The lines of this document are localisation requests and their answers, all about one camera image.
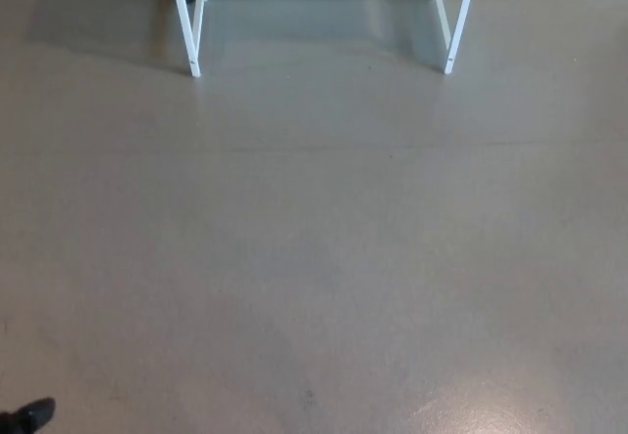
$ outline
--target white stand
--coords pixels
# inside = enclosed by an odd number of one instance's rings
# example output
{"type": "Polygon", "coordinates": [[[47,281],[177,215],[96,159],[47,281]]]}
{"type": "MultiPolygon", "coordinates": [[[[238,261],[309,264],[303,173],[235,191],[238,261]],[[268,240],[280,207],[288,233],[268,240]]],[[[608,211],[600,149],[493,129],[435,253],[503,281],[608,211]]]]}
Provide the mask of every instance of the white stand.
{"type": "Polygon", "coordinates": [[[192,75],[196,78],[200,78],[198,49],[200,46],[200,32],[203,27],[205,2],[207,2],[207,0],[195,0],[194,17],[191,21],[185,0],[177,0],[177,9],[179,10],[181,28],[183,29],[183,39],[185,40],[185,48],[187,49],[187,59],[189,59],[189,67],[191,68],[192,75]]]}
{"type": "Polygon", "coordinates": [[[445,39],[445,50],[447,52],[444,67],[445,74],[451,74],[451,71],[453,70],[453,64],[455,63],[455,58],[458,54],[460,39],[462,38],[462,32],[464,31],[464,24],[466,23],[470,6],[471,0],[462,0],[458,20],[455,24],[455,28],[453,29],[453,35],[451,35],[451,31],[449,30],[449,21],[447,20],[447,13],[445,10],[445,2],[443,0],[436,0],[441,29],[443,30],[443,38],[445,39]]]}
{"type": "MultiPolygon", "coordinates": [[[[194,16],[193,20],[189,19],[189,13],[187,11],[187,4],[185,0],[177,0],[177,8],[179,10],[179,17],[181,19],[181,26],[183,29],[183,38],[185,40],[185,48],[187,49],[187,58],[189,59],[189,66],[192,71],[192,75],[195,78],[200,77],[200,67],[198,66],[198,49],[200,45],[200,33],[203,26],[203,10],[205,2],[207,0],[196,0],[194,4],[194,16]]],[[[443,0],[436,0],[437,10],[439,14],[439,20],[441,22],[441,28],[443,30],[443,37],[445,39],[445,49],[447,52],[447,59],[445,62],[444,71],[445,74],[450,74],[453,70],[453,64],[455,63],[455,57],[458,54],[458,48],[460,46],[460,39],[462,38],[462,32],[464,31],[464,24],[467,20],[467,14],[469,13],[469,7],[471,0],[462,0],[462,6],[460,7],[460,13],[458,20],[453,30],[453,35],[449,29],[449,22],[447,20],[447,13],[445,10],[445,3],[443,0]]]]}

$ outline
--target black shoe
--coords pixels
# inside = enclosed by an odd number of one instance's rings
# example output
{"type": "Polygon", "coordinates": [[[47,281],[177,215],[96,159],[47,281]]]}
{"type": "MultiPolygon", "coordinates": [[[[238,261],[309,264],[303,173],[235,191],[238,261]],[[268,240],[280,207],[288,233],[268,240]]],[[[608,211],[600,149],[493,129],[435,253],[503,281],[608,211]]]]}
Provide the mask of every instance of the black shoe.
{"type": "Polygon", "coordinates": [[[50,422],[55,407],[55,401],[46,398],[21,407],[16,412],[0,414],[0,434],[34,434],[50,422]]]}

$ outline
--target white metal frame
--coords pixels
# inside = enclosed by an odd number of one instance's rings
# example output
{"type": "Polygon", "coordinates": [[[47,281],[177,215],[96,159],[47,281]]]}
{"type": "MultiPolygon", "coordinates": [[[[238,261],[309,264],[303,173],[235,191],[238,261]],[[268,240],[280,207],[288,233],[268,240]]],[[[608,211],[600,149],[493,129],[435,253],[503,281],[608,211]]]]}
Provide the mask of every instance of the white metal frame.
{"type": "MultiPolygon", "coordinates": [[[[187,58],[189,59],[189,66],[192,75],[195,78],[200,77],[200,66],[198,65],[198,50],[200,47],[200,34],[203,26],[203,11],[205,2],[207,0],[195,0],[193,18],[190,20],[189,12],[187,11],[187,4],[185,0],[177,0],[177,8],[179,10],[179,17],[181,19],[181,26],[183,29],[183,38],[185,40],[185,48],[187,49],[187,58]]],[[[445,2],[443,0],[435,0],[439,20],[441,22],[441,29],[443,31],[443,38],[445,40],[445,50],[447,57],[444,65],[445,74],[450,74],[453,70],[453,64],[458,54],[458,48],[460,46],[460,39],[464,31],[464,24],[466,23],[467,15],[469,13],[469,7],[471,0],[462,0],[460,12],[451,33],[449,28],[449,21],[447,20],[447,13],[445,10],[445,2]]]]}
{"type": "Polygon", "coordinates": [[[460,39],[462,38],[462,33],[464,32],[464,24],[467,21],[467,15],[469,14],[469,7],[471,6],[471,0],[462,0],[462,5],[460,6],[460,12],[458,14],[458,19],[455,23],[455,28],[453,29],[453,34],[451,34],[449,28],[449,21],[447,19],[447,12],[445,9],[445,2],[443,0],[435,0],[437,12],[439,14],[439,21],[441,22],[441,29],[443,31],[443,38],[445,40],[445,51],[447,53],[444,71],[445,74],[451,74],[453,70],[453,64],[455,63],[455,58],[458,55],[458,48],[460,47],[460,39]]]}
{"type": "Polygon", "coordinates": [[[200,33],[203,28],[203,11],[207,0],[195,0],[192,20],[189,18],[186,0],[177,0],[177,9],[183,29],[185,49],[192,75],[200,78],[200,66],[198,66],[198,50],[200,49],[200,33]]]}

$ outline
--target white table leg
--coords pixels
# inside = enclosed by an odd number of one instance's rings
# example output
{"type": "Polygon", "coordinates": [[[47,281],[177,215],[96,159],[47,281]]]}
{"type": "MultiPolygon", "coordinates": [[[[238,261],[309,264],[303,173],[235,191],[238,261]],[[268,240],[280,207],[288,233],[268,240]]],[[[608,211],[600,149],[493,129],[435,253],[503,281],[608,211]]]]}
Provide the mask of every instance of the white table leg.
{"type": "Polygon", "coordinates": [[[460,47],[460,40],[462,39],[464,25],[467,20],[467,15],[469,14],[471,0],[462,0],[462,5],[460,6],[460,12],[458,14],[453,34],[451,34],[450,32],[444,0],[436,0],[436,6],[439,14],[439,20],[441,22],[441,29],[443,31],[443,38],[445,40],[445,48],[447,52],[444,71],[445,74],[450,74],[453,70],[455,58],[458,54],[458,48],[460,47]]]}
{"type": "Polygon", "coordinates": [[[187,4],[185,0],[176,0],[181,27],[183,30],[183,39],[185,40],[185,49],[187,50],[187,59],[192,75],[200,78],[200,67],[198,66],[198,49],[200,45],[200,33],[203,24],[203,9],[206,0],[196,0],[194,6],[194,20],[189,19],[187,12],[187,4]]]}

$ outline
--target gray floor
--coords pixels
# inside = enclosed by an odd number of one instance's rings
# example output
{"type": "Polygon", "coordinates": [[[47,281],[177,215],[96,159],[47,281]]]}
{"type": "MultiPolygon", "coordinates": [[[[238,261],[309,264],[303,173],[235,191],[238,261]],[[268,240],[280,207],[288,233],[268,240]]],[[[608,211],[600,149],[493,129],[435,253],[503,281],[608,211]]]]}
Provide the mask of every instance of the gray floor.
{"type": "Polygon", "coordinates": [[[628,0],[0,0],[0,407],[628,431],[628,0]]]}

